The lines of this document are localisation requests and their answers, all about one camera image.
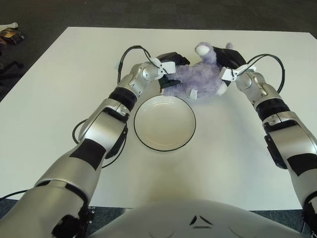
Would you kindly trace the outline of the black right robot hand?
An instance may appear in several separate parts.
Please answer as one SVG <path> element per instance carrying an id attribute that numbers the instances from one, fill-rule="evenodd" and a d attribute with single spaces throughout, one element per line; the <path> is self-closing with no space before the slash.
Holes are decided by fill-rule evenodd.
<path id="1" fill-rule="evenodd" d="M 237 69 L 246 64 L 245 59 L 241 54 L 232 49 L 213 47 L 216 54 L 215 68 L 220 71 L 223 67 L 229 69 Z"/>

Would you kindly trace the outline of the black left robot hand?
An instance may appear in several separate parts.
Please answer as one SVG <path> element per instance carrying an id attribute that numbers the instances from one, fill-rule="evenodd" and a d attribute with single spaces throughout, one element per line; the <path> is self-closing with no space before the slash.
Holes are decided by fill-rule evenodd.
<path id="1" fill-rule="evenodd" d="M 174 62 L 176 66 L 179 65 L 189 65 L 190 61 L 181 54 L 178 54 L 177 52 L 171 52 L 171 53 L 165 53 L 162 55 L 157 56 L 157 59 L 161 62 Z M 158 80 L 160 85 L 160 92 L 163 92 L 163 89 L 176 86 L 180 84 L 180 80 L 175 79 L 169 79 L 166 75 L 164 75 L 161 79 Z"/>

